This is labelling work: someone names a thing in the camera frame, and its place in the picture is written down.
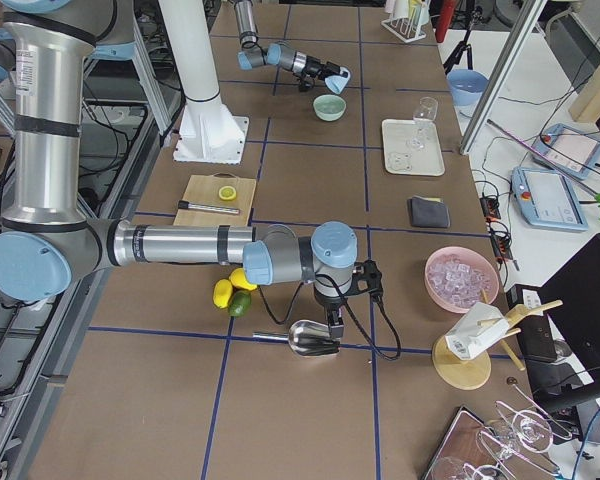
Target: wooden cutting board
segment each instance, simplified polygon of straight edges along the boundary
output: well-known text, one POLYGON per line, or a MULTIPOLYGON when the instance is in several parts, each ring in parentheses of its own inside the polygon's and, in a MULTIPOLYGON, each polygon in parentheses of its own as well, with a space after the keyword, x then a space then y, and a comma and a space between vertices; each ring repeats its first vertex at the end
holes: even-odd
POLYGON ((202 212, 197 210, 178 210, 174 225, 214 227, 230 225, 244 227, 249 222, 253 195, 256 191, 256 181, 252 178, 216 175, 191 175, 182 200, 202 205, 231 207, 240 209, 239 215, 202 212), (230 185, 236 189, 238 196, 235 200, 225 201, 218 196, 221 187, 230 185))

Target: metal scoop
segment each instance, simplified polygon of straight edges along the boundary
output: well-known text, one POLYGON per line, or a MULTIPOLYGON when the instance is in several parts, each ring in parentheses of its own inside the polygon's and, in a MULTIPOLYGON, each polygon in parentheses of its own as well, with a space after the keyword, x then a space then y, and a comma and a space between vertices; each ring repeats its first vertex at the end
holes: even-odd
POLYGON ((340 350, 340 342, 331 339, 329 327, 312 320, 298 320, 291 325, 289 334, 253 332, 253 338, 289 343, 295 353, 303 357, 333 355, 340 350))

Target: blue bucket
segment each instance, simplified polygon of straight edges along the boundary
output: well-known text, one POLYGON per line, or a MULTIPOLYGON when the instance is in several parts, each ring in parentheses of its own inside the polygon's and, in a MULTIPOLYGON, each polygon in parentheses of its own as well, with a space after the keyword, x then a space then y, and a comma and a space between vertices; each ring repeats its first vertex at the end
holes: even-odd
POLYGON ((447 83, 451 90, 453 104, 462 107, 476 103, 487 88, 489 80, 475 70, 458 69, 449 72, 447 83))

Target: table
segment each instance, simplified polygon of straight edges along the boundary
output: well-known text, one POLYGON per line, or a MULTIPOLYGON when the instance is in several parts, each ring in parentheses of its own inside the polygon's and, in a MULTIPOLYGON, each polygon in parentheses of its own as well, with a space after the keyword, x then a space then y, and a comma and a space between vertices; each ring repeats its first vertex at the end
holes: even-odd
MULTIPOLYGON (((223 101, 248 115, 242 163, 176 164, 172 148, 158 158, 135 223, 170 224, 191 174, 219 171, 258 179, 252 224, 282 222, 298 234, 338 219, 352 226, 359 258, 382 270, 385 306, 403 343, 403 358, 371 354, 346 319, 334 357, 294 356, 284 344, 257 342, 256 330, 282 332, 259 301, 228 319, 211 304, 227 267, 133 265, 115 270, 67 382, 29 478, 403 478, 424 472, 455 410, 484 419, 494 402, 524 405, 506 386, 518 375, 498 356, 478 391, 455 390, 433 369, 436 338, 459 319, 425 292, 424 263, 450 244, 492 258, 473 194, 469 160, 455 153, 460 130, 437 47, 429 36, 402 45, 380 21, 381 9, 255 5, 263 43, 285 39, 353 74, 338 122, 315 118, 311 102, 287 72, 242 72, 235 65, 235 19, 224 5, 212 32, 223 101), (384 171, 380 124, 408 118, 420 97, 440 102, 438 132, 447 172, 408 178, 384 171), (451 227, 409 226, 406 199, 443 197, 451 227)), ((295 285, 265 288, 276 312, 295 285)), ((304 288, 294 318, 322 320, 304 288)), ((394 344, 368 299, 351 301, 376 343, 394 344)), ((518 377, 526 386, 524 375, 518 377)))
MULTIPOLYGON (((440 44, 439 48, 442 61, 446 60, 457 42, 462 38, 462 31, 447 32, 445 41, 440 44)), ((474 69, 488 77, 506 38, 506 32, 472 32, 470 40, 473 49, 474 69)), ((466 68, 466 58, 463 58, 460 66, 456 68, 466 68)), ((569 80, 543 36, 534 33, 525 44, 500 96, 516 100, 543 102, 561 97, 570 87, 569 80)), ((597 131, 597 127, 593 124, 576 123, 571 120, 568 108, 576 97, 577 94, 574 94, 568 98, 549 122, 549 126, 555 123, 564 123, 585 132, 597 131)), ((545 105, 529 105, 510 102, 501 98, 496 101, 491 118, 516 136, 529 138, 540 131, 547 118, 553 113, 555 106, 556 102, 545 105)), ((457 107, 456 112, 460 128, 464 131, 469 123, 469 118, 463 115, 457 107)), ((484 179, 493 182, 500 193, 506 193, 509 188, 508 185, 494 173, 510 178, 513 167, 520 164, 533 166, 534 163, 529 160, 522 148, 514 146, 507 140, 498 139, 494 141, 495 138, 500 136, 500 132, 488 125, 485 126, 477 137, 469 156, 471 166, 475 169, 475 179, 478 182, 484 179)), ((592 172, 586 183, 600 191, 600 176, 592 172)), ((483 191, 482 183, 477 183, 476 187, 479 193, 483 191)), ((591 199, 581 189, 575 187, 575 190, 581 200, 591 199)), ((490 186, 486 186, 484 191, 487 195, 494 193, 493 188, 490 186)), ((506 284, 505 288, 510 288, 516 283, 543 285, 591 237, 600 232, 600 214, 596 206, 583 207, 589 223, 589 230, 583 233, 571 233, 532 228, 522 218, 517 207, 509 205, 508 196, 501 196, 500 203, 503 221, 512 232, 512 251, 519 266, 519 269, 515 268, 509 262, 508 270, 501 270, 503 282, 506 284)), ((554 338, 561 338, 555 325, 553 325, 553 333, 554 338)), ((575 372, 584 370, 577 359, 570 358, 569 363, 571 363, 575 372)), ((588 374, 582 375, 581 379, 585 384, 592 381, 588 374)), ((563 472, 566 474, 572 471, 576 455, 575 450, 578 445, 578 442, 569 442, 560 447, 554 447, 551 451, 552 458, 561 465, 563 472)), ((600 447, 588 446, 587 452, 593 454, 596 460, 582 462, 578 477, 595 478, 600 476, 600 447)))

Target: white tray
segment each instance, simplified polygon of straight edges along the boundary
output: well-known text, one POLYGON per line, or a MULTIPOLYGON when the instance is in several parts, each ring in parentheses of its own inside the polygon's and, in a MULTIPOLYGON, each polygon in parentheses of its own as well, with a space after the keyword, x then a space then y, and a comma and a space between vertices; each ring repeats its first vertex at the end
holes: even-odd
POLYGON ((444 173, 444 160, 435 124, 431 125, 424 148, 415 150, 407 145, 417 131, 413 120, 382 121, 384 168, 397 175, 440 176, 444 173))

